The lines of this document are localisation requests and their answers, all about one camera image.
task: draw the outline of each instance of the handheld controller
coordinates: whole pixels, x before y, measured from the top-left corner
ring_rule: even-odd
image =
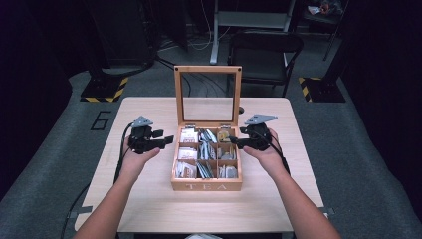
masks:
[[[272,140],[270,130],[265,125],[265,122],[275,120],[276,118],[277,117],[274,116],[253,115],[245,122],[248,126],[240,127],[240,132],[247,134],[249,137],[237,138],[230,136],[230,141],[236,143],[239,149],[242,149],[244,146],[249,146],[264,151],[270,146],[269,142]]]
[[[164,139],[152,139],[162,137],[164,130],[159,129],[152,131],[150,126],[153,122],[145,117],[139,117],[131,126],[128,146],[132,151],[143,154],[156,147],[165,149],[167,144],[173,143],[174,136],[167,136]]]

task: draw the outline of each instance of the metal bracket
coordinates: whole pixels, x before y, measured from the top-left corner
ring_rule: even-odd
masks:
[[[141,127],[141,126],[147,126],[147,125],[151,125],[153,124],[153,122],[143,116],[140,116],[139,118],[137,118],[133,124],[132,127]]]
[[[245,121],[245,124],[259,124],[262,122],[275,120],[277,117],[275,116],[264,116],[264,115],[253,115],[250,119]]]

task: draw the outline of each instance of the box hinge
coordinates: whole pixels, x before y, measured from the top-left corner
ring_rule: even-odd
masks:
[[[221,128],[231,128],[231,126],[229,124],[221,124],[220,127]]]
[[[187,123],[185,128],[196,128],[195,123]]]

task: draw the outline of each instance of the wooden tea box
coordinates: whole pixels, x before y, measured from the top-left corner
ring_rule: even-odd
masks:
[[[233,96],[183,97],[183,80],[189,74],[230,77],[233,80]],[[242,68],[237,66],[174,67],[178,131],[171,174],[173,190],[241,190],[239,149],[227,137],[239,136],[241,74]]]

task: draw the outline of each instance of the yellow and black hazard tape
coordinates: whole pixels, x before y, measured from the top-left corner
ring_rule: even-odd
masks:
[[[312,102],[313,99],[311,98],[310,90],[307,87],[306,81],[320,81],[321,78],[299,78],[299,83],[302,87],[302,93],[304,94],[305,100],[307,102]]]
[[[126,86],[128,78],[121,80],[120,85],[118,86],[117,91],[114,96],[111,98],[81,98],[81,102],[91,102],[91,103],[104,103],[104,102],[117,102],[120,99],[121,94],[123,94],[124,87]]]

